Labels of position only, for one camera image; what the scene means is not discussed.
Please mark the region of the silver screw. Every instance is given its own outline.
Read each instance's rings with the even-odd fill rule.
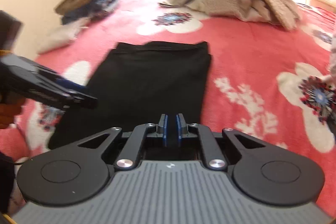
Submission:
[[[218,159],[215,159],[215,160],[211,160],[209,162],[209,165],[212,167],[212,168],[222,168],[225,166],[225,162],[224,160],[218,160]]]
[[[132,165],[133,162],[128,159],[121,159],[117,161],[117,166],[119,166],[120,168],[128,168],[131,167]]]

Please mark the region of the blue flower center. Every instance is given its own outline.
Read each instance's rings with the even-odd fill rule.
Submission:
[[[314,90],[315,100],[317,103],[325,106],[328,103],[326,95],[321,90]]]

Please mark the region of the black cloth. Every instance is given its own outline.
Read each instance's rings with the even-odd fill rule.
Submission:
[[[6,214],[13,190],[15,173],[10,157],[0,152],[0,213]]]
[[[98,107],[69,109],[48,147],[55,149],[111,127],[123,132],[168,116],[176,130],[176,114],[200,122],[202,100],[211,62],[208,44],[152,41],[145,45],[119,43],[109,52],[87,84]]]

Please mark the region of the pink object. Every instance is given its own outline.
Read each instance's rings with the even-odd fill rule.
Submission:
[[[188,19],[169,25],[155,25],[157,22],[152,21],[177,11]],[[266,23],[209,18],[186,8],[161,8],[157,0],[121,0],[114,14],[92,24],[70,46],[43,54],[37,62],[84,83],[118,42],[141,45],[155,40],[207,41],[213,58],[202,123],[216,132],[236,128],[313,159],[325,172],[318,205],[336,216],[333,134],[319,122],[318,113],[303,104],[298,88],[309,75],[328,74],[330,52],[322,47],[327,42],[321,33],[333,32],[335,14],[319,8],[314,11],[306,7],[302,11],[304,20],[298,29],[286,32],[283,27]],[[39,122],[41,111],[39,104],[28,101],[21,117],[32,155],[46,151],[52,133]],[[16,158],[23,156],[22,142],[9,142],[7,136],[0,131],[0,148],[11,145],[6,151],[16,151]]]

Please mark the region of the stack of folded clothes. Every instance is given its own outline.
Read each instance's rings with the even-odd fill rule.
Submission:
[[[116,9],[119,0],[63,0],[55,8],[55,12],[62,17],[62,25],[89,17],[100,20]]]

